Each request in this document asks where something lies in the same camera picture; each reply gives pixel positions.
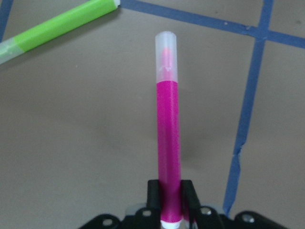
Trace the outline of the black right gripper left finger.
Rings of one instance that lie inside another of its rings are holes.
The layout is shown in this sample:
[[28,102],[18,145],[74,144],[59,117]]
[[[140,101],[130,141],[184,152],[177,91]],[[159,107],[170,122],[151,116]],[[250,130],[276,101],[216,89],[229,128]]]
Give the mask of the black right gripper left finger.
[[161,212],[161,197],[159,180],[149,180],[147,183],[147,208]]

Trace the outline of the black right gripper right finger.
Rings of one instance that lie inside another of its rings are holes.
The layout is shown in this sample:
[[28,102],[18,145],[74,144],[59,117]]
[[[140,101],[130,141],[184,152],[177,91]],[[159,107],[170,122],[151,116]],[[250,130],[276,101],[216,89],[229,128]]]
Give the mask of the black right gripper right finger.
[[182,180],[181,185],[183,219],[188,224],[194,224],[196,222],[196,214],[201,204],[191,180]]

